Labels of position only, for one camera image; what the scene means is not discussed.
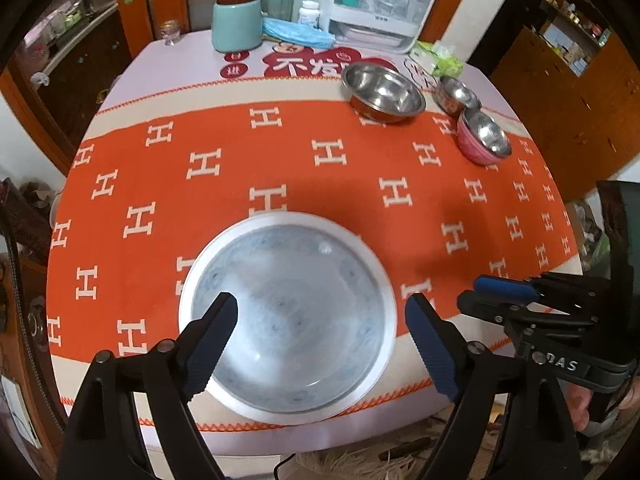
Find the person's right hand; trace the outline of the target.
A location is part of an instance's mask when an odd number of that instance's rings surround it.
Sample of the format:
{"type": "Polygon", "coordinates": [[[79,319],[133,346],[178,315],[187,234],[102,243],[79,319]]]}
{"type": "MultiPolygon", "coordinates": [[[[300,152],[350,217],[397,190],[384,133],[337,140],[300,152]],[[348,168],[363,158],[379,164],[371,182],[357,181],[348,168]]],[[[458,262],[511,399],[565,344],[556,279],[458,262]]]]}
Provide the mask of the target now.
{"type": "MultiPolygon", "coordinates": [[[[584,432],[589,424],[588,406],[592,398],[592,391],[582,386],[568,384],[566,389],[566,403],[570,412],[570,419],[576,431],[584,432]]],[[[639,378],[630,384],[628,392],[620,397],[618,408],[621,411],[636,408],[639,405],[639,378]]]]}

